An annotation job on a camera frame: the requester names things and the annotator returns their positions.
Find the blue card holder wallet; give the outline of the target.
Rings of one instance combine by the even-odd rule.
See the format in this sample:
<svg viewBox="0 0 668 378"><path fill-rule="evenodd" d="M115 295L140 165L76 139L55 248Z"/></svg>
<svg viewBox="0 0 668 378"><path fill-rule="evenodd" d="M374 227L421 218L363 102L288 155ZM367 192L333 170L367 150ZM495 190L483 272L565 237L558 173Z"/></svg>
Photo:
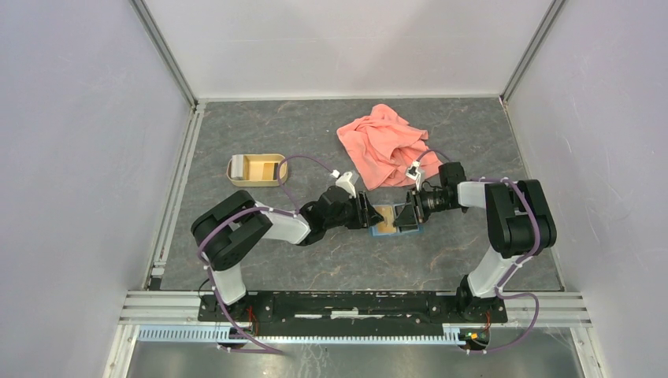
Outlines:
<svg viewBox="0 0 668 378"><path fill-rule="evenodd" d="M404 205L375 205L374 209L384 218L380 223L375 224L370 229L370 234L373 237L397 236L414 233L422 233L423 226L419 224L411 224L408 226L397 227L394 221L398 217Z"/></svg>

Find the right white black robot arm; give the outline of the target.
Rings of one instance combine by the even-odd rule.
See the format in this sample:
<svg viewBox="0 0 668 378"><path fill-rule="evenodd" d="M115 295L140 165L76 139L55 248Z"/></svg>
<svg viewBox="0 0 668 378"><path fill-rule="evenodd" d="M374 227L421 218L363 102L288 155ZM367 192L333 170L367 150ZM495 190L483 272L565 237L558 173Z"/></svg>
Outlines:
<svg viewBox="0 0 668 378"><path fill-rule="evenodd" d="M469 180L458 162L439 167L440 185L408 192L406 205L393 224L406 228L424 224L433 213L471 208L486 214L490 247L478 266L466 275L457 291L455 312L475 321L497 299L510 278L557 239L555 222L538 180Z"/></svg>

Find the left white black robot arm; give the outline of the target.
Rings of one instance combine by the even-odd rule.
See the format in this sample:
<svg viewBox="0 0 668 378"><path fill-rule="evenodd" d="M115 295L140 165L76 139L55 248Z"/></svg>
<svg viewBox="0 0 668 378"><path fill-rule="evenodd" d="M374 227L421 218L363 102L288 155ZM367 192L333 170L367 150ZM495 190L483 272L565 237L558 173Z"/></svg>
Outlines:
<svg viewBox="0 0 668 378"><path fill-rule="evenodd" d="M317 200L289 212L238 190L198 217L191 225L191 234L217 296L217 310L227 320L237 321L247 312L241 261L261 240L309 246L332 228L357 230L383 221L362 191L353 195L331 186Z"/></svg>

